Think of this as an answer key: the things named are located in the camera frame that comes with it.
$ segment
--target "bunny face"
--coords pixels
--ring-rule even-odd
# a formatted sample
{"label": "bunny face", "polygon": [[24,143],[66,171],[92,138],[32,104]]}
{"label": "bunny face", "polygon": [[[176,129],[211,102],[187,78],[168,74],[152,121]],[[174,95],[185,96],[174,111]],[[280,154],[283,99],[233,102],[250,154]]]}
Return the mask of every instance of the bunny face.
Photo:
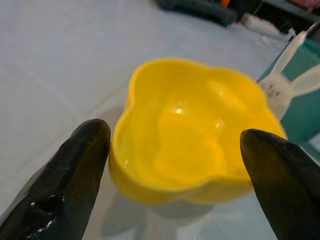
{"label": "bunny face", "polygon": [[265,93],[269,107],[276,117],[281,119],[294,95],[290,82],[280,74],[271,73],[259,85]]}

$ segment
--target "black object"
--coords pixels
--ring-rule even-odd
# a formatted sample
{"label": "black object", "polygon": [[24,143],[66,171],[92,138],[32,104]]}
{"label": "black object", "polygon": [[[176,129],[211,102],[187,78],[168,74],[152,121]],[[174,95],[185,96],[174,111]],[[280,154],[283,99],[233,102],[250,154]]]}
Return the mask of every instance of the black object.
{"label": "black object", "polygon": [[1,240],[81,240],[110,150],[100,119],[81,124],[0,218]]}
{"label": "black object", "polygon": [[223,26],[232,24],[237,14],[219,3],[207,0],[156,0],[165,10],[183,10],[200,17],[212,19]]}
{"label": "black object", "polygon": [[255,194],[279,240],[320,239],[320,167],[301,148],[249,129],[240,148]]}

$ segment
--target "teal box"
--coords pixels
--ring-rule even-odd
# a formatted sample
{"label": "teal box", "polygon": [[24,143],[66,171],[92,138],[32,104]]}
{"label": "teal box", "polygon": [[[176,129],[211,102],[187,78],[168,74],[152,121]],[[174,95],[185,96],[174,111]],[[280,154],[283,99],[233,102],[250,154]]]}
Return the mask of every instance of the teal box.
{"label": "teal box", "polygon": [[288,140],[300,145],[320,164],[320,46],[301,32],[258,84]]}

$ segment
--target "table surface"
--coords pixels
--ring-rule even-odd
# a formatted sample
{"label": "table surface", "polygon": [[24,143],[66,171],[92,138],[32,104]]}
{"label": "table surface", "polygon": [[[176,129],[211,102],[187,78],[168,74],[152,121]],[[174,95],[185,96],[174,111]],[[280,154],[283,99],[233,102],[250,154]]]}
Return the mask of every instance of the table surface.
{"label": "table surface", "polygon": [[[134,69],[180,57],[258,78],[284,48],[239,25],[166,12],[153,0],[0,0],[0,213],[72,130],[113,129]],[[254,193],[228,204],[147,206],[106,166],[84,240],[276,239]]]}

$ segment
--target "bunny ear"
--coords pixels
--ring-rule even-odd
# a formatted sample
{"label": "bunny ear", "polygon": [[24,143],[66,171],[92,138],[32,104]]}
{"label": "bunny ear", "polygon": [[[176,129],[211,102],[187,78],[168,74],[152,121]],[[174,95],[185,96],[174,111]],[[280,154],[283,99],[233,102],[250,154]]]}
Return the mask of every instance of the bunny ear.
{"label": "bunny ear", "polygon": [[311,93],[320,88],[320,64],[312,67],[292,82],[295,96]]}
{"label": "bunny ear", "polygon": [[306,36],[307,33],[305,31],[302,31],[289,43],[289,45],[285,48],[285,50],[276,61],[273,69],[271,70],[272,73],[282,72],[282,70],[287,66],[292,57],[295,55],[297,49],[304,43]]}

